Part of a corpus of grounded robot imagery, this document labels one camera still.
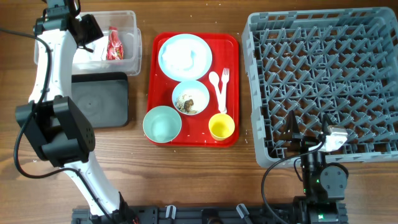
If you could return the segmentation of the white napkin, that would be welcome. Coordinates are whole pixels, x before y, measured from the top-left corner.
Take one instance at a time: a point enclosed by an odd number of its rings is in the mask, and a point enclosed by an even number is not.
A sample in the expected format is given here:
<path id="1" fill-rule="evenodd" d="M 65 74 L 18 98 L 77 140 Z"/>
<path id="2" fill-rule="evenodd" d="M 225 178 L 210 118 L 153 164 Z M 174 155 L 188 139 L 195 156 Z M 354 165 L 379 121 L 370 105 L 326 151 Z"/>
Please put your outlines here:
<path id="1" fill-rule="evenodd" d="M 77 49 L 73 58 L 73 63 L 88 63 L 106 60 L 107 54 L 107 39 L 99 39 L 87 45 L 93 52 L 85 49 Z"/>

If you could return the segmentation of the red snack wrapper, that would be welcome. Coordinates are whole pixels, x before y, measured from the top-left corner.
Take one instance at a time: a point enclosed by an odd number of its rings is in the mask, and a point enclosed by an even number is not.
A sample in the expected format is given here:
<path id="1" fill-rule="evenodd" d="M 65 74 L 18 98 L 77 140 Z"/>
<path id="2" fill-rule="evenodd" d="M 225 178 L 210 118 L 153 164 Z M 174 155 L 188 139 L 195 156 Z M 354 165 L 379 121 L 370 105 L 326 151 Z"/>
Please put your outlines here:
<path id="1" fill-rule="evenodd" d="M 124 59 L 124 48 L 121 40 L 119 39 L 118 29 L 112 26 L 109 28 L 106 59 L 107 60 Z"/>

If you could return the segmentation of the yellow plastic cup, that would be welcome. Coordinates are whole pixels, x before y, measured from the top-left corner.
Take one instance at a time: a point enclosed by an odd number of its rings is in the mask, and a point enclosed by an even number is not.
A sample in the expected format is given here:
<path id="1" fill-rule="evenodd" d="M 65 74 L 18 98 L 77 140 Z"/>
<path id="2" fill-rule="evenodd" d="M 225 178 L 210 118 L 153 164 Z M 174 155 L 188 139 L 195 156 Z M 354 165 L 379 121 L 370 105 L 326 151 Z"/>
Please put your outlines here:
<path id="1" fill-rule="evenodd" d="M 217 141 L 224 141 L 231 137 L 235 127 L 233 118 L 224 113 L 214 114 L 208 122 L 210 134 Z"/>

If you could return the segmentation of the small light blue bowl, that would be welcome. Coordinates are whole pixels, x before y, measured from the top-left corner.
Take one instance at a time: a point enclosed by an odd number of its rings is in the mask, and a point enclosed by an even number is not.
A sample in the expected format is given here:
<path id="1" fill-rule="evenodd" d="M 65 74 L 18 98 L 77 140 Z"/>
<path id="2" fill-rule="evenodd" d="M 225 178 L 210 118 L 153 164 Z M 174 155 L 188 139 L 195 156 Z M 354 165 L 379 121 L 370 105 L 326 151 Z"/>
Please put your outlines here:
<path id="1" fill-rule="evenodd" d="M 203 112 L 210 102 L 210 94 L 207 87 L 199 81 L 190 80 L 180 82 L 172 92 L 172 103 L 175 109 L 180 112 L 176 107 L 178 99 L 183 98 L 184 100 L 192 99 L 194 102 L 193 109 L 197 110 L 196 114 L 185 114 L 189 116 L 197 115 Z"/>

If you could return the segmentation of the large light blue plate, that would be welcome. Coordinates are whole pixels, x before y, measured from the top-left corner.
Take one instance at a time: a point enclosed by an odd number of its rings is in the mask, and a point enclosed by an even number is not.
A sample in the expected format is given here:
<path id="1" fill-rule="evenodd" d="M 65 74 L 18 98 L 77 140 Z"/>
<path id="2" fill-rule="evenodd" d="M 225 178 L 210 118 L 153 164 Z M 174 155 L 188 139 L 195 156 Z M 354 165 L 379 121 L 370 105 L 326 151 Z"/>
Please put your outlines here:
<path id="1" fill-rule="evenodd" d="M 158 53 L 161 71 L 177 82 L 203 77 L 209 71 L 212 61 L 210 46 L 193 34 L 178 34 L 167 39 Z"/>

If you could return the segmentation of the green bowl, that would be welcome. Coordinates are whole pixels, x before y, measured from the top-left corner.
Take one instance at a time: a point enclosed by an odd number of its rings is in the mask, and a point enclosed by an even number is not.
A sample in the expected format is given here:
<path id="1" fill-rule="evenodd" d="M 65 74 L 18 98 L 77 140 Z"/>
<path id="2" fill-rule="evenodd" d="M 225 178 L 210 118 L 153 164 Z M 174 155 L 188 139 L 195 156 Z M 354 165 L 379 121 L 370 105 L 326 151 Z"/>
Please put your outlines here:
<path id="1" fill-rule="evenodd" d="M 147 112 L 143 120 L 145 135 L 155 143 L 174 140 L 182 129 L 179 113 L 169 106 L 156 106 Z"/>

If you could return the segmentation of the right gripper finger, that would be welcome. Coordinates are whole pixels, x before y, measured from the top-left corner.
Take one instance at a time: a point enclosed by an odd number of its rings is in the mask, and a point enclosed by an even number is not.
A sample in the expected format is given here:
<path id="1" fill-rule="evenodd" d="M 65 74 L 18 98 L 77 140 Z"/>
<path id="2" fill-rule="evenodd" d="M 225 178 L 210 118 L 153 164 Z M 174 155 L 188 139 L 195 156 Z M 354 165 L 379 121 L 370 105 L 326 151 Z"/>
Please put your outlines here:
<path id="1" fill-rule="evenodd" d="M 295 117 L 294 112 L 291 110 L 289 111 L 286 119 L 285 129 L 283 134 L 299 134 L 299 126 Z"/>
<path id="2" fill-rule="evenodd" d="M 332 121 L 328 114 L 322 116 L 322 135 L 327 136 L 330 134 L 329 126 L 332 125 Z"/>

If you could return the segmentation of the brown food scraps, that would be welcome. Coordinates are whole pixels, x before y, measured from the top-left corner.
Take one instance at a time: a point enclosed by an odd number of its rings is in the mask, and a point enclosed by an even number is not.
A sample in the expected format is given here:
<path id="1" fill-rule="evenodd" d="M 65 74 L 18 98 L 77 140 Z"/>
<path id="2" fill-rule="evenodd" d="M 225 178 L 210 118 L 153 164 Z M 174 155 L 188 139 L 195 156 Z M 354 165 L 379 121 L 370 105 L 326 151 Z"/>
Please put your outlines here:
<path id="1" fill-rule="evenodd" d="M 192 99 L 184 100 L 180 98 L 176 102 L 177 109 L 185 114 L 196 114 L 197 110 L 193 109 L 194 102 Z"/>

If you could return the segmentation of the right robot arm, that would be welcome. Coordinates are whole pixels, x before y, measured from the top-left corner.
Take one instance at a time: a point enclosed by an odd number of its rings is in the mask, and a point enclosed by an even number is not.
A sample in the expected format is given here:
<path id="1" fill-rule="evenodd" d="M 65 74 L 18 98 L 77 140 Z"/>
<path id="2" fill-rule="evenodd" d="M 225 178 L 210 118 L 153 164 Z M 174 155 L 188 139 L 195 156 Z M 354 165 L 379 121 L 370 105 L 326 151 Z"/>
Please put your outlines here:
<path id="1" fill-rule="evenodd" d="M 347 168 L 337 162 L 327 162 L 328 152 L 339 150 L 348 140 L 347 130 L 334 125 L 327 114 L 322 116 L 322 131 L 318 136 L 306 136 L 299 130 L 293 111 L 281 139 L 288 141 L 288 150 L 297 151 L 302 170 L 303 196 L 294 197 L 291 223 L 343 223 L 338 202 L 345 198 L 348 183 Z"/>

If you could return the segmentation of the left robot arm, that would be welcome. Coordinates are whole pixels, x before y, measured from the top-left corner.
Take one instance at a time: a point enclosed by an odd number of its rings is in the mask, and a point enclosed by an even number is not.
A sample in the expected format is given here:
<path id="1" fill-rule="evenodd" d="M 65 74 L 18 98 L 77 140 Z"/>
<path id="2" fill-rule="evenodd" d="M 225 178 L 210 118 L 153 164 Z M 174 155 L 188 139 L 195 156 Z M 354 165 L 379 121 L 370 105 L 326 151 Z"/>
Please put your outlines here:
<path id="1" fill-rule="evenodd" d="M 14 146 L 17 170 L 30 179 L 64 172 L 89 203 L 92 223 L 139 223 L 121 193 L 105 176 L 96 156 L 91 123 L 72 100 L 72 65 L 77 49 L 103 33 L 91 14 L 80 17 L 79 1 L 47 1 L 31 35 L 39 43 L 35 86 L 26 105 L 16 108 L 21 127 Z M 28 174 L 18 153 L 25 136 L 38 158 L 55 171 Z"/>

